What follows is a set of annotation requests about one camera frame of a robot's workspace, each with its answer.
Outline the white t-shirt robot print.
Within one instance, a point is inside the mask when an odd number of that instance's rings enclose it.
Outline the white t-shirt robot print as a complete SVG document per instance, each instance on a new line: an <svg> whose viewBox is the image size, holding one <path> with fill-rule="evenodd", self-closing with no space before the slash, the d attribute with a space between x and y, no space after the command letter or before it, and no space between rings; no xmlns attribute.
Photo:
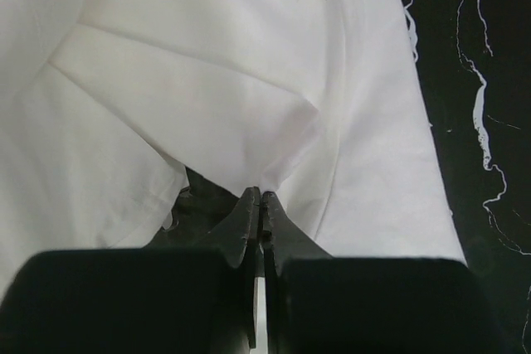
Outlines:
<svg viewBox="0 0 531 354"><path fill-rule="evenodd" d="M148 244L192 169L336 256L463 261L401 0L1 0L1 285Z"/></svg>

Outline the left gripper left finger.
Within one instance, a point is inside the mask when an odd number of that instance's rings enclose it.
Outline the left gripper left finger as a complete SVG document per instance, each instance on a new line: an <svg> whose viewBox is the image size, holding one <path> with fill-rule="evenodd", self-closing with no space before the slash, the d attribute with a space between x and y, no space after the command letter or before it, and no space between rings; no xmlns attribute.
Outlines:
<svg viewBox="0 0 531 354"><path fill-rule="evenodd" d="M149 350L256 347L256 257L261 194L247 188L229 215L190 245L144 253L169 282Z"/></svg>

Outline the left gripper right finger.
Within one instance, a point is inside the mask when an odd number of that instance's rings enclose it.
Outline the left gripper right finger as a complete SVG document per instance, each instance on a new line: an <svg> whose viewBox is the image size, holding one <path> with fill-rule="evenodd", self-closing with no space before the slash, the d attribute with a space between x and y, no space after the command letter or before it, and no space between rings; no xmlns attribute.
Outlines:
<svg viewBox="0 0 531 354"><path fill-rule="evenodd" d="M289 267L299 262L331 259L332 255L307 236L286 214L279 197L261 198L261 247L265 273L266 331L269 353L295 353L293 293Z"/></svg>

